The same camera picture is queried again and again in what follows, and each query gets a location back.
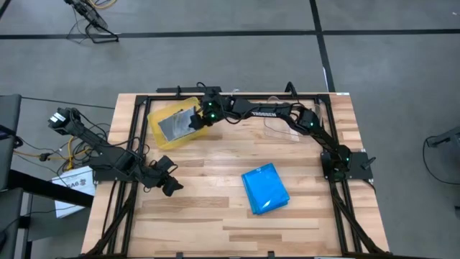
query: blue box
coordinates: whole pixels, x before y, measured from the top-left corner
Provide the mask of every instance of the blue box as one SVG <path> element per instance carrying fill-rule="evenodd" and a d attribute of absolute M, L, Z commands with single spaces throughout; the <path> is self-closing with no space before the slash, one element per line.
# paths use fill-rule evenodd
<path fill-rule="evenodd" d="M 253 214 L 263 214 L 288 204 L 289 194 L 272 163 L 241 176 Z"/>

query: wooden plank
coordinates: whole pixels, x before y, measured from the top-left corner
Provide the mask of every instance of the wooden plank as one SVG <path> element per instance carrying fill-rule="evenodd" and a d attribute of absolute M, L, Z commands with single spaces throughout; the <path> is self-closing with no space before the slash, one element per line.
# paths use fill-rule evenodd
<path fill-rule="evenodd" d="M 111 143 L 128 138 L 135 96 L 119 95 L 109 135 Z M 339 141 L 352 150 L 361 150 L 350 96 L 330 97 Z M 154 101 L 150 112 L 175 102 Z M 304 103 L 313 108 L 312 101 Z M 321 114 L 326 118 L 324 105 Z M 328 121 L 324 124 L 329 131 Z M 137 122 L 137 135 L 140 128 L 141 120 Z M 139 187 L 129 257 L 175 256 L 178 251 L 197 257 L 267 256 L 268 250 L 278 256 L 341 254 L 330 191 L 322 176 L 322 149 L 310 137 L 294 134 L 275 138 L 265 128 L 263 118 L 251 118 L 237 125 L 219 122 L 207 136 L 174 150 L 158 149 L 149 127 L 146 137 L 146 144 L 151 147 L 147 161 L 158 160 L 162 155 L 170 157 L 179 165 L 173 175 L 184 189 L 168 198 L 159 188 L 145 193 Z M 266 163 L 275 165 L 290 202 L 257 216 L 251 213 L 241 174 Z M 387 250 L 373 190 L 362 181 L 350 181 L 349 185 L 357 220 L 376 244 Z M 111 183 L 102 183 L 96 189 L 82 253 L 101 237 L 110 189 Z M 114 205 L 113 202 L 109 223 Z M 121 247 L 123 229 L 124 224 L 118 232 L 116 252 Z M 352 244 L 348 229 L 346 236 Z"/>

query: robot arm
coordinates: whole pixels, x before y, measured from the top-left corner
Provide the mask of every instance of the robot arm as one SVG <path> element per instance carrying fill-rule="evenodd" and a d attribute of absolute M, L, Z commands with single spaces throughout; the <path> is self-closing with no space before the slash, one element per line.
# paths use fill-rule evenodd
<path fill-rule="evenodd" d="M 183 188 L 170 175 L 177 165 L 167 156 L 164 155 L 151 166 L 145 166 L 143 157 L 130 150 L 110 145 L 105 139 L 87 129 L 81 122 L 80 115 L 77 109 L 59 108 L 48 120 L 49 127 L 61 135 L 79 137 L 90 145 L 99 154 L 89 161 L 89 166 L 97 173 L 113 175 L 119 180 L 139 181 L 147 188 L 162 187 L 166 196 L 171 196 L 175 190 Z"/>
<path fill-rule="evenodd" d="M 218 92 L 209 91 L 201 99 L 201 111 L 196 112 L 190 119 L 189 127 L 199 130 L 212 126 L 222 119 L 232 118 L 238 123 L 250 117 L 276 117 L 284 120 L 291 129 L 302 135 L 311 136 L 319 145 L 331 154 L 333 168 L 342 173 L 350 170 L 352 153 L 345 145 L 339 145 L 322 128 L 315 112 L 305 108 L 300 103 L 262 104 L 253 103 L 243 98 L 233 96 L 223 97 Z"/>

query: wooden table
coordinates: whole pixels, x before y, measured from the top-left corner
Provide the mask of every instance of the wooden table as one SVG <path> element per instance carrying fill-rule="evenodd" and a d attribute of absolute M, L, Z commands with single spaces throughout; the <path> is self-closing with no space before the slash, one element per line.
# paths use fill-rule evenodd
<path fill-rule="evenodd" d="M 128 139 L 135 96 L 119 95 L 109 142 Z M 350 96 L 330 96 L 340 143 L 361 150 Z M 151 112 L 174 102 L 153 101 Z M 312 101 L 302 102 L 313 107 Z M 140 185 L 128 256 L 175 256 L 176 252 L 184 252 L 184 256 L 267 256 L 270 250 L 276 256 L 340 255 L 331 195 L 319 159 L 321 146 L 310 137 L 300 137 L 296 142 L 268 137 L 264 132 L 263 118 L 237 125 L 222 121 L 209 128 L 205 137 L 183 147 L 158 150 L 149 128 L 146 143 L 151 150 L 147 162 L 169 156 L 179 165 L 173 176 L 184 189 L 168 198 L 158 188 L 145 193 Z M 251 213 L 241 174 L 267 163 L 275 165 L 290 200 L 281 209 L 256 216 Z M 101 237 L 111 185 L 97 186 L 82 253 Z M 387 250 L 374 191 L 360 180 L 349 181 L 349 185 L 358 222 L 378 246 Z M 353 251 L 345 219 L 344 226 L 349 250 Z M 122 222 L 116 252 L 121 249 L 123 231 Z"/>

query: white paper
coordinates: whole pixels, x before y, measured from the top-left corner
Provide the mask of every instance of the white paper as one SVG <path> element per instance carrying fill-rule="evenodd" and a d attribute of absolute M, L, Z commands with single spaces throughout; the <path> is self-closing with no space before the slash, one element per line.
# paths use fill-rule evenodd
<path fill-rule="evenodd" d="M 89 166 L 85 166 L 79 169 L 74 169 L 71 171 L 67 171 L 60 175 L 59 179 L 58 177 L 54 177 L 52 179 L 52 182 L 55 184 L 59 184 L 61 186 L 67 186 L 69 188 L 72 188 L 76 191 L 81 191 L 85 194 L 89 194 L 94 196 L 96 192 L 96 188 L 93 183 L 93 169 L 91 169 Z M 55 201 L 55 206 L 56 209 L 56 217 L 58 219 L 61 219 L 65 216 L 68 216 L 72 213 L 75 213 L 81 209 L 83 209 L 83 206 L 73 206 L 74 204 L 68 204 L 62 201 Z"/>

